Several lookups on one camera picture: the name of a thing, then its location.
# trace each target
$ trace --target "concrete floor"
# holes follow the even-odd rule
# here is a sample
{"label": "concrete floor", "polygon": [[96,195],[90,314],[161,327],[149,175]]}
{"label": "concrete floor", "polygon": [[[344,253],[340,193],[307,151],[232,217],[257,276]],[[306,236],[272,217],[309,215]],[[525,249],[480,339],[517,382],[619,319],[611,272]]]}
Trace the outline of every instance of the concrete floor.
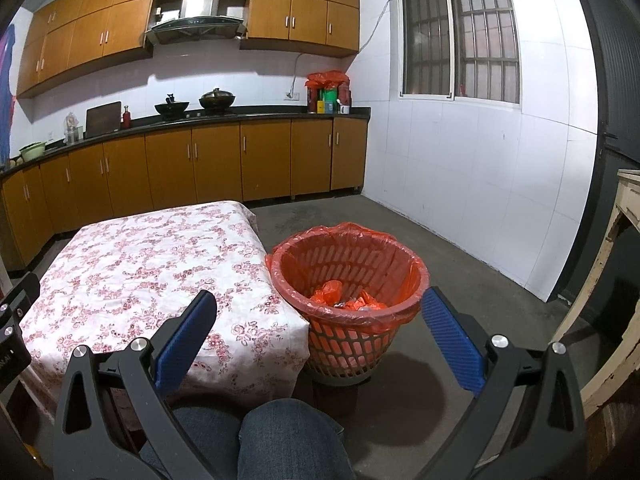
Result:
{"label": "concrete floor", "polygon": [[[524,348],[545,348],[567,312],[561,302],[543,303],[449,242],[363,196],[258,206],[252,211],[268,251],[296,232],[346,221],[392,234],[423,259],[431,284],[439,286],[456,309],[472,314],[489,334],[504,334]],[[64,245],[57,242],[47,251],[37,268],[39,276]],[[610,344],[583,320],[578,320],[566,341],[582,386],[606,360]],[[308,391],[307,381],[301,376],[298,389]],[[471,399],[456,383],[422,319],[418,316],[403,326],[372,379],[359,387],[355,414],[340,420],[359,478],[415,476],[443,444]],[[518,402],[514,396],[509,415],[485,456],[499,451]],[[50,425],[42,417],[34,423],[39,426],[34,444],[50,463]]]}

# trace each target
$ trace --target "window frame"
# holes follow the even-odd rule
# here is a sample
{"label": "window frame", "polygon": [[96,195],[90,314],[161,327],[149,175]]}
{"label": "window frame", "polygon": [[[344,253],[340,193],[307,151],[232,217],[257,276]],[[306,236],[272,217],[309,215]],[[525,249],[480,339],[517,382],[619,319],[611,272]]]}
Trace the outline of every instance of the window frame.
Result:
{"label": "window frame", "polygon": [[447,0],[447,12],[449,13],[449,95],[439,94],[404,94],[404,75],[405,75],[405,56],[406,51],[404,49],[404,0],[398,0],[398,100],[429,100],[429,101],[459,101],[461,103],[470,103],[475,105],[484,105],[488,107],[499,108],[522,108],[522,60],[520,59],[520,42],[518,36],[518,24],[516,22],[515,12],[514,26],[516,33],[516,51],[518,53],[518,90],[519,96],[517,103],[511,103],[508,101],[496,101],[492,99],[482,99],[479,97],[464,97],[456,95],[456,76],[458,67],[458,29],[454,22],[453,7],[454,1]]}

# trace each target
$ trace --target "metal screw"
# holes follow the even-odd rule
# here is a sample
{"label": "metal screw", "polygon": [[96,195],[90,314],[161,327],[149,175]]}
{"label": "metal screw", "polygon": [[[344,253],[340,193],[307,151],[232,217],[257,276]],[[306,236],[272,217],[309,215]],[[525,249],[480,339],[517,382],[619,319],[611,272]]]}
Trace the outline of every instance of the metal screw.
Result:
{"label": "metal screw", "polygon": [[496,348],[507,348],[509,340],[505,336],[497,334],[491,338],[491,344]]}
{"label": "metal screw", "polygon": [[76,346],[76,348],[74,348],[74,357],[82,357],[84,354],[86,354],[87,351],[87,347],[84,345],[80,345],[80,346]]}
{"label": "metal screw", "polygon": [[146,339],[143,337],[139,337],[137,339],[134,339],[131,342],[131,349],[135,352],[140,352],[141,350],[144,350],[146,348]]}
{"label": "metal screw", "polygon": [[558,355],[566,354],[566,346],[564,346],[561,342],[556,341],[551,345],[551,349]]}

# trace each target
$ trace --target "blue gripper pad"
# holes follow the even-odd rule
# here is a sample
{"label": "blue gripper pad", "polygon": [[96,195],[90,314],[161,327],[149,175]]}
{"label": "blue gripper pad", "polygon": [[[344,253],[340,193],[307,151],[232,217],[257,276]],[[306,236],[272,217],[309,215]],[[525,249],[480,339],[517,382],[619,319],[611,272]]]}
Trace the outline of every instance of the blue gripper pad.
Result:
{"label": "blue gripper pad", "polygon": [[180,318],[165,321],[178,322],[179,326],[156,357],[155,386],[161,397],[166,397],[180,387],[216,321],[217,310],[213,294],[201,290]]}
{"label": "blue gripper pad", "polygon": [[477,397],[486,382],[484,357],[469,339],[438,291],[429,288],[420,301],[422,318],[431,330],[460,387]]}

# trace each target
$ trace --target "window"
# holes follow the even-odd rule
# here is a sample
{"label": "window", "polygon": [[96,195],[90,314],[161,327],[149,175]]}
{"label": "window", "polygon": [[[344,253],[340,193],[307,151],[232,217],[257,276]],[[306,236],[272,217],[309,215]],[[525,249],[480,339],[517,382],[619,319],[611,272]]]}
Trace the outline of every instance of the window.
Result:
{"label": "window", "polygon": [[511,0],[402,0],[402,94],[518,103]]}

